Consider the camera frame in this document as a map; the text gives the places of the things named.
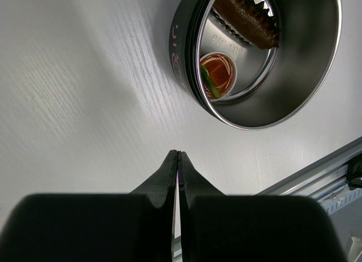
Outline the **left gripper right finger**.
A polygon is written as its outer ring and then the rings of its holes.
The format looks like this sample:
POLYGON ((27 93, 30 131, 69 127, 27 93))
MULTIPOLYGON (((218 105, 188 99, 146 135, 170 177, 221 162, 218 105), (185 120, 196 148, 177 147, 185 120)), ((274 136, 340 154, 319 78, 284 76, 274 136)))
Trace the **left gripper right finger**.
POLYGON ((178 159, 184 261, 345 261, 330 218, 303 196, 225 195, 178 159))

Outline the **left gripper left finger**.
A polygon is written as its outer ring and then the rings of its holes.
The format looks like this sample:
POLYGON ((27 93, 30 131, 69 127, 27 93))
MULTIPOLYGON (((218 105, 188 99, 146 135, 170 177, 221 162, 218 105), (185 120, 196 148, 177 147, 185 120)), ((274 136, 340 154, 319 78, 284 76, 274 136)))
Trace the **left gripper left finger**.
POLYGON ((172 261, 177 152, 127 194, 31 194, 1 232, 2 261, 172 261))

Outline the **small noodle soup cup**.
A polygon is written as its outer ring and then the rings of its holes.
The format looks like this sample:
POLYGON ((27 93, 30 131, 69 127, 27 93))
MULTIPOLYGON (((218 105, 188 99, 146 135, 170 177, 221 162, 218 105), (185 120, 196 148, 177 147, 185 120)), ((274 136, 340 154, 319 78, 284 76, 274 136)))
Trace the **small noodle soup cup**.
POLYGON ((229 95, 238 77, 236 63, 221 51, 210 52, 200 58, 200 74, 211 102, 220 101, 229 95))

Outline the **round steel lunch box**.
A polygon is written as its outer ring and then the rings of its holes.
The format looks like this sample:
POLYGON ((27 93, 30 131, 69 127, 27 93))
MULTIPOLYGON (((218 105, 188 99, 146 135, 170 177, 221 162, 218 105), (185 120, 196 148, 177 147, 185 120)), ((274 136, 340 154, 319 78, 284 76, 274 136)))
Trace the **round steel lunch box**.
POLYGON ((212 11, 215 0, 181 0, 170 27, 176 80, 207 113, 242 130, 273 127, 302 109, 330 70, 341 35, 341 0, 261 1, 277 17, 278 48, 261 50, 232 34, 212 11), (215 51, 234 60, 238 77, 229 95, 211 102, 200 58, 215 51))

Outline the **spiky dark sea cucumber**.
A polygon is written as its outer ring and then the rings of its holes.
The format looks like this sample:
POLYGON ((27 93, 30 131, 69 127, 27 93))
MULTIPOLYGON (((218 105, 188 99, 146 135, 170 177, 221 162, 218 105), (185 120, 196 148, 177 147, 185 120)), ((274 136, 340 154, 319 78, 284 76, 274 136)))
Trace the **spiky dark sea cucumber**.
POLYGON ((277 17, 269 15, 264 3, 215 0, 212 11, 232 34, 261 50, 269 50, 279 47, 281 30, 277 26, 277 17))

